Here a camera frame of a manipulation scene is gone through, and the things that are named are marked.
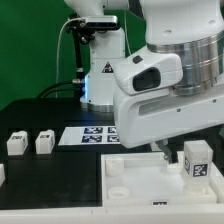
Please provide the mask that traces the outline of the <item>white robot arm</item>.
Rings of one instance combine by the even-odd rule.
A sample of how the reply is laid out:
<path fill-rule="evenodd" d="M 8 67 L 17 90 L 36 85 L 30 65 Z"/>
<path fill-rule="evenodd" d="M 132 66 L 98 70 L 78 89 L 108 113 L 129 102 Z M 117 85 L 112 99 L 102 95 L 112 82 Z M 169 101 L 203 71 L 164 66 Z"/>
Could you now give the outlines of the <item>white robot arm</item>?
<path fill-rule="evenodd" d="M 82 102 L 112 109 L 120 143 L 134 148 L 224 124 L 223 0 L 64 0 L 81 18 L 91 67 Z M 124 54 L 107 9 L 138 1 L 143 48 Z"/>

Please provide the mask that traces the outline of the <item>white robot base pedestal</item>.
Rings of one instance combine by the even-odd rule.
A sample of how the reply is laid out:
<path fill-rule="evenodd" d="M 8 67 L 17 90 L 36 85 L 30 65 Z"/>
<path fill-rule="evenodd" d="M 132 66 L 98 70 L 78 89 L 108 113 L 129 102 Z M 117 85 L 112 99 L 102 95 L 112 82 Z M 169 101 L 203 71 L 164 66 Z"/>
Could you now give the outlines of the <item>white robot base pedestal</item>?
<path fill-rule="evenodd" d="M 125 33 L 95 32 L 90 42 L 90 70 L 85 75 L 81 107 L 97 112 L 113 111 L 114 68 L 125 58 Z"/>

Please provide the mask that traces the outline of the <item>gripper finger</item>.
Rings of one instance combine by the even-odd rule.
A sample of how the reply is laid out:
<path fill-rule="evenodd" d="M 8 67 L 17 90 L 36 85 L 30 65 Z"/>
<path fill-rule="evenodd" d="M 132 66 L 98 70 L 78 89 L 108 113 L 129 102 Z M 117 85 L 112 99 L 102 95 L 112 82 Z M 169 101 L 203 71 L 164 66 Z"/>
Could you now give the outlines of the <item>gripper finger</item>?
<path fill-rule="evenodd" d="M 158 148 L 165 154 L 165 159 L 168 161 L 169 164 L 173 162 L 172 159 L 172 151 L 168 147 L 168 140 L 159 140 L 156 142 Z"/>

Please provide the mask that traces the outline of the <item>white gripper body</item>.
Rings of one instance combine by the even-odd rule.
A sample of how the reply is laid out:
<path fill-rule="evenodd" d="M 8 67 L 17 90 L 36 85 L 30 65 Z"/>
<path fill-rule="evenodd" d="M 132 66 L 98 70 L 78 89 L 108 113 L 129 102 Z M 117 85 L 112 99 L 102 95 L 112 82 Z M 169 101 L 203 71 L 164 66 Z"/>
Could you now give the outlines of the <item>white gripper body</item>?
<path fill-rule="evenodd" d="M 193 96 L 165 96 L 167 90 L 114 95 L 114 121 L 126 148 L 224 124 L 224 85 Z"/>

